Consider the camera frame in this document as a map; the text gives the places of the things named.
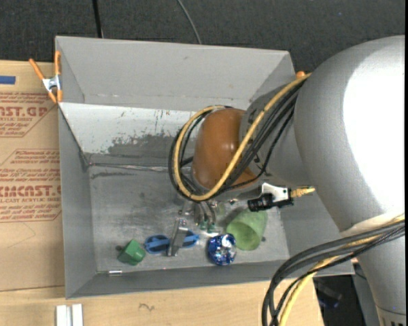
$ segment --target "blue ball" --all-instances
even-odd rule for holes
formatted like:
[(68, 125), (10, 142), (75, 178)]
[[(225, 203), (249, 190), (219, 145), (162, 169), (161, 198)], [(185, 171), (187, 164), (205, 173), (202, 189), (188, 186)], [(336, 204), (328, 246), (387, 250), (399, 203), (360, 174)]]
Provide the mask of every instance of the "blue ball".
[(208, 245), (210, 259), (219, 266), (226, 266), (236, 257), (236, 240), (232, 234), (210, 238)]

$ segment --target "translucent green cup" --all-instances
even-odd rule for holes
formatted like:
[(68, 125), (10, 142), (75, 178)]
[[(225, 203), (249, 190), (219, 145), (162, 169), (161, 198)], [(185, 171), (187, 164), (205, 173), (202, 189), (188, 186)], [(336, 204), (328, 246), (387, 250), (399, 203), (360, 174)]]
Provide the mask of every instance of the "translucent green cup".
[(260, 245), (266, 224), (267, 213), (265, 211), (253, 213), (250, 209), (246, 209), (229, 223), (226, 232), (235, 237), (237, 248), (251, 251)]

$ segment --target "green block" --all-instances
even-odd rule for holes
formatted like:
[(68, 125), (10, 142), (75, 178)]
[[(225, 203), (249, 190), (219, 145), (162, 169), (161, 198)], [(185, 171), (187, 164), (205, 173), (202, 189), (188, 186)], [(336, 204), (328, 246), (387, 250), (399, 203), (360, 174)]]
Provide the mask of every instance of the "green block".
[(124, 264), (136, 266), (145, 257), (145, 250), (134, 239), (132, 239), (125, 247), (122, 248), (118, 255), (118, 260)]

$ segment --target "orange rubber cover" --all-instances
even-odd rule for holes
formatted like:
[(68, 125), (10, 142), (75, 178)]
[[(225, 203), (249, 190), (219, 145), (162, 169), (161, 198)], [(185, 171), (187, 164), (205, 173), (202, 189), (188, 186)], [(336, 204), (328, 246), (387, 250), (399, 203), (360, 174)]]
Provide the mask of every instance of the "orange rubber cover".
[[(224, 174), (240, 145), (239, 128), (244, 113), (239, 109), (221, 109), (204, 119), (198, 131), (192, 162), (193, 175), (201, 186), (211, 189)], [(247, 168), (233, 185), (254, 177)]]

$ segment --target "cardboard sheet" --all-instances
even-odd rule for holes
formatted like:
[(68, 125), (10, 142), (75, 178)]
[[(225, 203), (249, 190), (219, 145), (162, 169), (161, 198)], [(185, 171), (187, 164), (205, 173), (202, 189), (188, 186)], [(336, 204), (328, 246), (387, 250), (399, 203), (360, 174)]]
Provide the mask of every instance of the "cardboard sheet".
[(0, 291), (63, 285), (57, 106), (28, 62), (0, 75)]

